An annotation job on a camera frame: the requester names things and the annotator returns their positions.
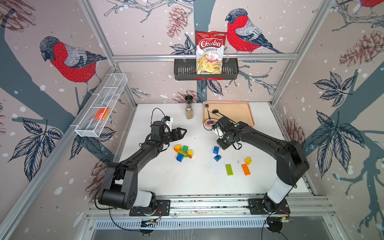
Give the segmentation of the green square brick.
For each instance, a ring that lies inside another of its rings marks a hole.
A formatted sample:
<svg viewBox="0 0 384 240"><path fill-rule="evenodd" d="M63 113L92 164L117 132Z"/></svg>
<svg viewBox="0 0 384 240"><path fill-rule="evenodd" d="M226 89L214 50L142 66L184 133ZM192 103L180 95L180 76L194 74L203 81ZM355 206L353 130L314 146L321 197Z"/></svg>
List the green square brick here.
<svg viewBox="0 0 384 240"><path fill-rule="evenodd" d="M182 147L182 152L187 153L188 150L189 150L189 147L188 147L188 146L183 146L183 147Z"/></svg>

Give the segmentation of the lime green long brick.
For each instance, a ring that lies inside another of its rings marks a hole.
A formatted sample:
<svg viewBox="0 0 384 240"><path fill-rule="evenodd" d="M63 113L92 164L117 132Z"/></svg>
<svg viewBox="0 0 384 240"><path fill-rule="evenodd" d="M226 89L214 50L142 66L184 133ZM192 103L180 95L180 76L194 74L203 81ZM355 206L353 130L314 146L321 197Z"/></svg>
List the lime green long brick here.
<svg viewBox="0 0 384 240"><path fill-rule="evenodd" d="M185 158L187 157L187 154L184 153L184 152L182 152L182 151L178 151L178 154L179 154L179 155L183 155Z"/></svg>

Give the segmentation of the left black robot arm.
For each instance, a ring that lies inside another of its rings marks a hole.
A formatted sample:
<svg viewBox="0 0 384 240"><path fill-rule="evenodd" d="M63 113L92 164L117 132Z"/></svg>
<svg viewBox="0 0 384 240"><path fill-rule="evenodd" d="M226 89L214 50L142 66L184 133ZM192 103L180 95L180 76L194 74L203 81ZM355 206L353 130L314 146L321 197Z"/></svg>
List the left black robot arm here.
<svg viewBox="0 0 384 240"><path fill-rule="evenodd" d="M138 174L152 159L164 151L164 145L184 138L186 129L176 128L159 136L148 135L140 149L126 160L107 166L96 199L100 205L129 210L138 196Z"/></svg>

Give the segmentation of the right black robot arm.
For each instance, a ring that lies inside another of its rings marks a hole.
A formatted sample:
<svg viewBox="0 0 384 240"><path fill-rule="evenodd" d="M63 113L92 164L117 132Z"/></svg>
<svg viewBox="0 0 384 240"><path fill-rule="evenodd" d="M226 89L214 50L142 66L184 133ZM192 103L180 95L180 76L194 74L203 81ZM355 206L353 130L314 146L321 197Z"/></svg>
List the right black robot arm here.
<svg viewBox="0 0 384 240"><path fill-rule="evenodd" d="M235 143L250 144L267 153L276 160L276 174L272 187L263 198L264 210L275 213L297 182L309 170L310 165L301 145L266 135L244 122L233 123L228 117L220 118L212 130L219 137L217 144L226 150Z"/></svg>

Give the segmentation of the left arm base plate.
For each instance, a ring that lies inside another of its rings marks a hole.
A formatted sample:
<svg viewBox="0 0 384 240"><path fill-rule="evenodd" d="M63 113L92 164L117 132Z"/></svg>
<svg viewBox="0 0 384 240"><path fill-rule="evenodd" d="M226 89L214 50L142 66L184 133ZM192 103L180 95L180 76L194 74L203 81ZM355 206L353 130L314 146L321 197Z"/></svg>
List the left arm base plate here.
<svg viewBox="0 0 384 240"><path fill-rule="evenodd" d="M130 209L130 217L160 217L170 214L170 200L152 201L148 207L132 207Z"/></svg>

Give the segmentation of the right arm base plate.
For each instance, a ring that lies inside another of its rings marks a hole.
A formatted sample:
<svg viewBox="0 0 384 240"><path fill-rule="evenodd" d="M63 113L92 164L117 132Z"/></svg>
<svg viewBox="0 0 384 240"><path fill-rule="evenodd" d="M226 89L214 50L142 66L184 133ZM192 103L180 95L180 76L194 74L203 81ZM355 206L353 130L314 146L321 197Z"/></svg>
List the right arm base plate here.
<svg viewBox="0 0 384 240"><path fill-rule="evenodd" d="M291 214L291 211L286 199L283 199L279 204L276 204L271 200L265 200L260 198L248 199L247 208L250 210L251 215L267 215L267 214L290 215Z"/></svg>

